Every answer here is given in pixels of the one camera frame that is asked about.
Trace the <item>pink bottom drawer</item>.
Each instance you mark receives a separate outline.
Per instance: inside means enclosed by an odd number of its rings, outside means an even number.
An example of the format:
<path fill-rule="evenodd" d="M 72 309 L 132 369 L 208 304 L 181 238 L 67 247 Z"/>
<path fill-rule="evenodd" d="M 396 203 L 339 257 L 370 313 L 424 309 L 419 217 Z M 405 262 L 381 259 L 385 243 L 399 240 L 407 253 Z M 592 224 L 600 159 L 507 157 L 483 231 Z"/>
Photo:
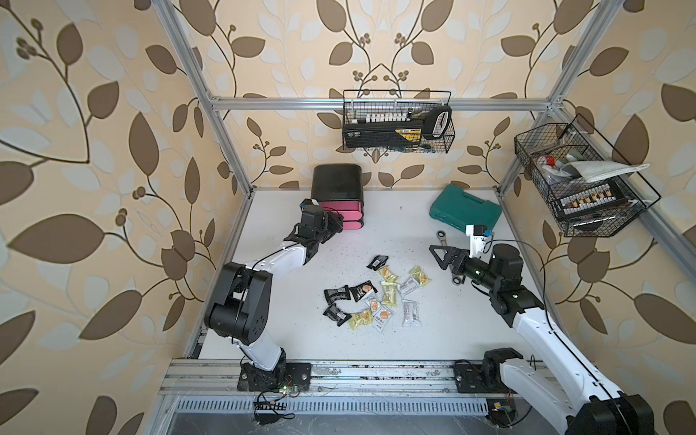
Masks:
<path fill-rule="evenodd" d="M 359 230 L 364 226 L 364 223 L 361 220 L 356 220 L 356 221 L 344 221 L 343 224 L 343 230 L 348 231 L 348 230 Z"/>

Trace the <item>black cookie packet top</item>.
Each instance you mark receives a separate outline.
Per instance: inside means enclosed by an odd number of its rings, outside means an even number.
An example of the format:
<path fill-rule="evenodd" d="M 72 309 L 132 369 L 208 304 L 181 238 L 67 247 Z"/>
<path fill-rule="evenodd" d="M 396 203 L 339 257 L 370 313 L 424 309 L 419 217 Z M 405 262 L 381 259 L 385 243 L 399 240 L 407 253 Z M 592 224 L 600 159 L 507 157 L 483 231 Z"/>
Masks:
<path fill-rule="evenodd" d="M 373 271 L 378 271 L 379 269 L 384 268 L 386 266 L 388 260 L 388 256 L 377 255 L 371 260 L 367 267 Z"/>

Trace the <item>black cookie packet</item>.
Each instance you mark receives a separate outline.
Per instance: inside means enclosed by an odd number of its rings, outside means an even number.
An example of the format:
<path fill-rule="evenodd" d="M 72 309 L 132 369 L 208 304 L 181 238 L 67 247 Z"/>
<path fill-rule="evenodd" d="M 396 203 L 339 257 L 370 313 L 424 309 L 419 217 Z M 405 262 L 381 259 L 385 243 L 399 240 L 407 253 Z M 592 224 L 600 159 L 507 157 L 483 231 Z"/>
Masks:
<path fill-rule="evenodd" d="M 366 297 L 376 295 L 377 289 L 370 280 L 367 280 L 356 286 L 350 286 L 349 292 L 355 302 L 360 302 Z"/>
<path fill-rule="evenodd" d="M 329 318 L 337 327 L 341 327 L 348 323 L 353 317 L 351 314 L 340 309 L 336 304 L 330 304 L 330 306 L 324 310 L 323 316 Z"/>
<path fill-rule="evenodd" d="M 367 267 L 373 271 L 378 271 L 379 269 L 384 268 L 386 266 L 388 260 L 388 256 L 377 255 L 371 260 Z"/>
<path fill-rule="evenodd" d="M 352 295 L 349 286 L 341 286 L 339 288 L 325 289 L 324 299 L 331 306 L 339 301 L 350 301 Z"/>

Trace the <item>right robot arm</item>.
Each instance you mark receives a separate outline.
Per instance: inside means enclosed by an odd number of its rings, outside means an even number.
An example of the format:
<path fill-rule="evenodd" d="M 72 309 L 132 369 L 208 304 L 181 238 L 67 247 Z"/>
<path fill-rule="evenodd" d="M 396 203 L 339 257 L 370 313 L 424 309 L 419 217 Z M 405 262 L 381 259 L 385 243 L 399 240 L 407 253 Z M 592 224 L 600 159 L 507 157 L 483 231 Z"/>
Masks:
<path fill-rule="evenodd" d="M 522 283 L 524 261 L 509 244 L 493 246 L 489 261 L 454 246 L 429 247 L 439 267 L 481 286 L 493 310 L 553 373 L 549 382 L 512 348 L 487 351 L 480 380 L 489 389 L 520 395 L 559 434 L 652 434 L 654 412 L 625 393 L 563 334 L 546 305 Z"/>

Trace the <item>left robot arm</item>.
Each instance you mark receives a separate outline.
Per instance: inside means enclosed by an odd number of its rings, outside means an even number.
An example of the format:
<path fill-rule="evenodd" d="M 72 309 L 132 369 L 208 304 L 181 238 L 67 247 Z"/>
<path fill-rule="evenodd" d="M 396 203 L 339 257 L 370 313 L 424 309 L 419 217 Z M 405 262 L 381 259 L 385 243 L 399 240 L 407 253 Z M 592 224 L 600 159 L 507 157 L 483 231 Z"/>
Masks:
<path fill-rule="evenodd" d="M 275 371 L 283 355 L 265 332 L 273 283 L 305 266 L 322 244 L 344 229 L 341 213 L 313 199 L 304 200 L 300 210 L 300 221 L 280 248 L 249 263 L 229 262 L 221 268 L 203 315 L 208 330 L 229 338 L 263 372 Z"/>

